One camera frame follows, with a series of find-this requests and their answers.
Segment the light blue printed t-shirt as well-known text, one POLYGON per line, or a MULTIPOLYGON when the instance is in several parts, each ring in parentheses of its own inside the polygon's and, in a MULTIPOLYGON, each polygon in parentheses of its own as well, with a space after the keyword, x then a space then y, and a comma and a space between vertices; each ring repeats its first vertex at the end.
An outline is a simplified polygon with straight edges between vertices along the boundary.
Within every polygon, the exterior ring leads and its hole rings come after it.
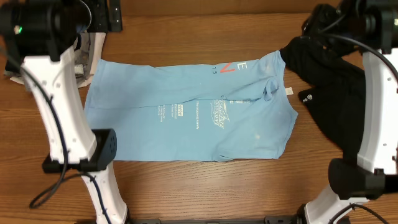
POLYGON ((152 67, 100 60, 85 113, 112 128, 119 161, 277 159, 297 112, 279 51, 217 65, 152 67))

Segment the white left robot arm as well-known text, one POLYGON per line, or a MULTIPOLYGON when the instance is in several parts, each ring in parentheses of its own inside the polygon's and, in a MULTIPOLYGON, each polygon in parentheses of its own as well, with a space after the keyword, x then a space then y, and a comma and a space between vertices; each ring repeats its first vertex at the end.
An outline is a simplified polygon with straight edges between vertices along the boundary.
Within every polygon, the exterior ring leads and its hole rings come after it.
POLYGON ((75 78, 81 33, 120 32, 119 1, 9 1, 1 6, 1 52, 20 73, 39 108, 50 144, 42 168, 59 182, 76 170, 90 193, 96 223, 129 223, 113 161, 113 129, 91 129, 75 78))

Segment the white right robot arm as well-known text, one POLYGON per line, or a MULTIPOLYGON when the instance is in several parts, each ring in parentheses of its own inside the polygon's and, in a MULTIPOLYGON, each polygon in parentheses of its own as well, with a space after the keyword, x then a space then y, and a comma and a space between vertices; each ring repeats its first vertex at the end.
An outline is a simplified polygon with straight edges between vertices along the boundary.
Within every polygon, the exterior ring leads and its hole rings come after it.
POLYGON ((333 159, 328 185, 297 213, 297 223, 338 223, 368 201, 397 192, 397 2, 318 4, 304 35, 347 55, 363 56, 366 106, 361 147, 352 159, 333 159))

